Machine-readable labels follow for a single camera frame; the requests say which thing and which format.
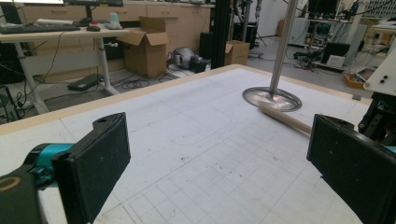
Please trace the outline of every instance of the wooden dowel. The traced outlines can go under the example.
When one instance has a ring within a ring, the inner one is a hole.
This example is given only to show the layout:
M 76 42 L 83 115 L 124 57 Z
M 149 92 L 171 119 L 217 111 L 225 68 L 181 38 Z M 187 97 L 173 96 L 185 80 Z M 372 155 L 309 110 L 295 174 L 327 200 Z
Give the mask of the wooden dowel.
M 269 105 L 265 105 L 265 104 L 260 104 L 259 105 L 259 109 L 266 115 L 277 119 L 287 125 L 289 125 L 290 127 L 299 129 L 305 133 L 311 134 L 312 128 L 302 122 L 300 122 L 299 120 L 292 118 L 291 116 L 280 112 L 276 109 L 273 109 L 271 106 Z

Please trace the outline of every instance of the electronic device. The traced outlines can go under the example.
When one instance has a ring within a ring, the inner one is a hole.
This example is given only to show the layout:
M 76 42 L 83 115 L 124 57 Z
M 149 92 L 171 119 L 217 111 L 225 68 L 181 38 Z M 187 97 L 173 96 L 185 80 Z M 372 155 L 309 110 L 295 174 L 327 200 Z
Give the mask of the electronic device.
M 308 17 L 313 18 L 333 18 L 337 9 L 337 0 L 310 0 L 308 2 Z
M 346 57 L 330 55 L 329 60 L 326 62 L 326 64 L 332 67 L 341 68 L 343 67 L 345 60 Z
M 395 223 L 396 153 L 344 120 L 315 115 L 307 159 L 362 223 Z
M 201 33 L 199 39 L 199 56 L 211 59 L 213 54 L 213 33 Z
M 396 50 L 364 83 L 370 106 L 354 131 L 315 115 L 307 159 L 362 223 L 396 222 Z
M 67 89 L 70 91 L 85 91 L 90 87 L 99 85 L 102 78 L 102 75 L 92 74 L 67 85 Z
M 12 34 L 29 34 L 29 33 L 46 33 L 46 32 L 62 32 L 62 31 L 77 31 L 80 28 L 73 25 L 14 25 L 0 27 L 0 33 L 3 35 Z
M 87 17 L 83 20 L 93 20 L 91 7 L 123 7 L 122 0 L 64 0 L 66 6 L 84 6 Z
M 87 31 L 90 32 L 99 32 L 100 31 L 100 27 L 99 26 L 89 26 L 86 28 Z
M 125 113 L 96 120 L 75 144 L 41 144 L 0 176 L 0 223 L 47 223 L 38 190 L 56 183 L 67 222 L 93 223 L 131 159 Z
M 71 25 L 72 23 L 73 23 L 72 21 L 47 20 L 47 19 L 38 19 L 35 21 L 35 24 L 43 24 L 43 25 L 49 25 L 49 24 Z
M 206 70 L 207 60 L 200 57 L 191 57 L 189 70 L 194 73 L 202 73 Z
M 349 44 L 340 44 L 340 43 L 327 43 L 326 47 L 323 50 L 323 55 L 321 58 L 321 63 L 327 63 L 331 55 L 345 57 L 347 52 L 349 51 Z
M 174 64 L 175 66 L 189 70 L 191 58 L 197 57 L 190 48 L 177 48 L 173 52 L 169 52 L 166 60 L 167 66 Z

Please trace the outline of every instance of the metal pole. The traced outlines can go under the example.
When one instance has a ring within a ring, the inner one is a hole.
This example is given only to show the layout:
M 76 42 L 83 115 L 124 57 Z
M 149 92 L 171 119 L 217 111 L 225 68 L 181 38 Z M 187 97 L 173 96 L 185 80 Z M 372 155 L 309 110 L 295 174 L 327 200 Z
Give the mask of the metal pole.
M 246 42 L 247 40 L 247 32 L 248 32 L 248 17 L 250 16 L 250 5 L 252 1 L 246 1 L 246 9 L 244 15 L 244 29 L 242 30 L 242 41 Z
M 279 47 L 277 49 L 274 73 L 271 78 L 271 86 L 253 87 L 245 90 L 242 93 L 242 97 L 244 97 L 244 99 L 251 105 L 269 105 L 272 108 L 280 111 L 294 111 L 303 105 L 297 96 L 277 88 L 296 8 L 297 0 L 290 0 L 288 10 L 286 11 L 285 26 L 283 27 L 283 33 L 280 38 Z
M 218 0 L 215 5 L 215 24 L 213 32 L 213 55 L 211 69 L 224 66 L 225 43 L 228 37 L 230 0 Z
M 233 7 L 230 8 L 230 24 L 229 24 L 229 31 L 228 31 L 228 40 L 233 40 Z
M 294 14 L 297 8 L 298 0 L 290 0 L 286 11 L 285 23 L 283 26 L 282 36 L 280 37 L 279 47 L 277 49 L 274 72 L 271 78 L 269 93 L 275 93 L 279 83 L 282 64 L 285 59 L 286 49 L 289 41 L 291 26 L 293 25 Z

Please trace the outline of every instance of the white table surface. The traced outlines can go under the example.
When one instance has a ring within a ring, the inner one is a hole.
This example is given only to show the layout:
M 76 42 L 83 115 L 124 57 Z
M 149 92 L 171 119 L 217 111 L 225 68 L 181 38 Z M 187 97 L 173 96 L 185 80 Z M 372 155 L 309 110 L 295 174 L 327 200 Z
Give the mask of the white table surface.
M 270 79 L 231 65 L 2 125 L 0 174 L 36 145 L 75 143 L 94 120 L 125 112 L 132 159 L 95 223 L 361 223 L 306 160 L 309 136 L 243 100 Z M 279 88 L 303 101 L 288 114 L 308 125 L 317 113 L 358 124 L 368 108 L 290 79 Z M 42 198 L 49 223 L 65 223 L 57 189 Z

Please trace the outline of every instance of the floor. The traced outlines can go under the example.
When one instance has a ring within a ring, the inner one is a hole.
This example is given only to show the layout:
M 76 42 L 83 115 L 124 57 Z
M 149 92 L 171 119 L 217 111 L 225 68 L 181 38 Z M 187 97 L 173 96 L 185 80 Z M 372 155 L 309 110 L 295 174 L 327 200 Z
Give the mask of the floor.
M 261 69 L 263 71 L 272 72 L 274 69 L 277 47 L 279 43 L 278 37 L 267 37 L 262 40 L 260 45 L 251 51 L 247 60 L 247 66 Z M 347 92 L 355 95 L 356 98 L 364 97 L 370 98 L 372 93 L 366 90 L 353 89 L 347 86 L 343 80 L 340 72 L 333 72 L 323 68 L 303 69 L 297 60 L 293 59 L 293 54 L 296 51 L 305 51 L 306 49 L 288 46 L 287 55 L 284 59 L 281 75 L 285 77 L 292 77 L 308 83 L 313 83 L 319 86 L 330 89 Z M 372 62 L 372 58 L 367 55 L 358 55 L 359 64 L 367 65 Z M 361 74 L 371 74 L 372 71 L 366 70 Z M 144 88 L 147 85 L 154 85 L 174 78 L 193 76 L 189 71 L 175 71 L 168 70 L 168 75 L 162 78 L 154 78 L 147 80 L 145 78 L 134 75 L 126 70 L 111 73 L 111 82 L 119 92 L 132 91 L 138 88 Z M 71 105 L 83 104 L 92 100 L 107 97 L 108 95 L 103 91 L 102 86 L 98 85 L 90 88 L 87 91 L 70 91 L 67 85 L 71 81 L 62 82 L 59 84 L 39 84 L 37 89 L 40 94 L 47 96 L 45 103 L 50 111 L 69 107 Z M 23 84 L 17 83 L 9 85 L 12 95 L 17 92 L 23 94 Z M 34 108 L 29 102 L 24 107 L 24 118 L 29 118 L 36 115 Z

